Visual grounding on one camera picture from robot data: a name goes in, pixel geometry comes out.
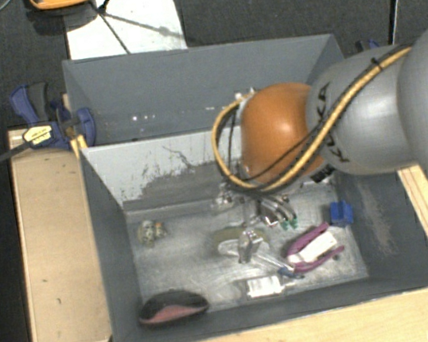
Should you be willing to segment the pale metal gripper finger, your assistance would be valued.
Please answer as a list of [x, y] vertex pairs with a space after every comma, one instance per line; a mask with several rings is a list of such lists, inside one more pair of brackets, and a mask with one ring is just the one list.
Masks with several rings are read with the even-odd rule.
[[241, 233], [237, 242], [239, 263], [258, 263], [262, 266], [272, 266], [278, 271], [290, 272], [290, 265], [277, 255], [271, 245], [254, 230]]
[[217, 250], [220, 255], [226, 256], [239, 256], [244, 253], [246, 247], [238, 239], [227, 239], [219, 243]]

